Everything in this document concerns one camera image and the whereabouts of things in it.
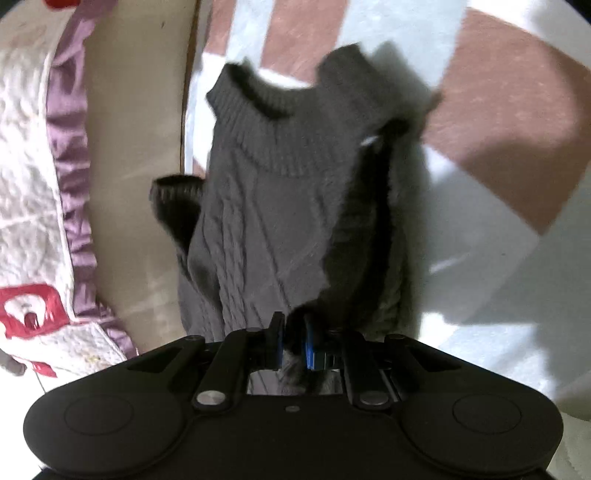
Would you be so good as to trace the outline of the beige bed frame side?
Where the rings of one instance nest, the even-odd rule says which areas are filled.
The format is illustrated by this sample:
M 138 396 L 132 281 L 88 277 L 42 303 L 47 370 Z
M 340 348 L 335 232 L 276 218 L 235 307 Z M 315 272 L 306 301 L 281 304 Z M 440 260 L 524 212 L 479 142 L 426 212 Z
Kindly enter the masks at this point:
M 184 334 L 175 250 L 148 195 L 180 170 L 194 12 L 192 1 L 120 1 L 86 42 L 95 284 L 140 351 Z

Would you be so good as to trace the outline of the quilted bear print bedspread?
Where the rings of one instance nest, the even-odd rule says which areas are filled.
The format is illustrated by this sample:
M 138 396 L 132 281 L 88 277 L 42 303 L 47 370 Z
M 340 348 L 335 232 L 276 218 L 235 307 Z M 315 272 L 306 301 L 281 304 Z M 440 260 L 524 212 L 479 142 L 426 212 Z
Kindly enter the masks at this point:
M 85 40 L 109 1 L 20 1 L 1 19 L 1 348 L 74 379 L 136 354 L 98 301 L 85 207 Z

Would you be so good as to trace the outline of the checkered floor rug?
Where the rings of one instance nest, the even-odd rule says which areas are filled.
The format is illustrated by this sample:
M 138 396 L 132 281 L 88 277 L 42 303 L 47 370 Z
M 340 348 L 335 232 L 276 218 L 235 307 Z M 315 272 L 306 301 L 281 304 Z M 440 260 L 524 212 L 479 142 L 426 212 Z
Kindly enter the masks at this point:
M 205 95 L 228 62 L 304 87 L 358 44 L 417 137 L 397 173 L 420 339 L 590 415 L 590 5 L 200 1 L 183 169 L 211 162 Z

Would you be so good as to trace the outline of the dark grey knit sweater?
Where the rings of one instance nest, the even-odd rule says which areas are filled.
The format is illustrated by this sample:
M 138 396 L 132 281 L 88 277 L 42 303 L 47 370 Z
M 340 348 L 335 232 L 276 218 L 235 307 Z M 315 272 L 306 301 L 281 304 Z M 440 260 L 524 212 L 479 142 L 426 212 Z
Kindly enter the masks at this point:
M 181 322 L 219 342 L 287 315 L 283 367 L 249 393 L 335 393 L 304 365 L 309 323 L 369 340 L 412 327 L 400 171 L 431 93 L 390 43 L 335 49 L 304 89 L 224 65 L 207 93 L 215 124 L 204 177 L 156 179 L 155 218 L 176 245 Z

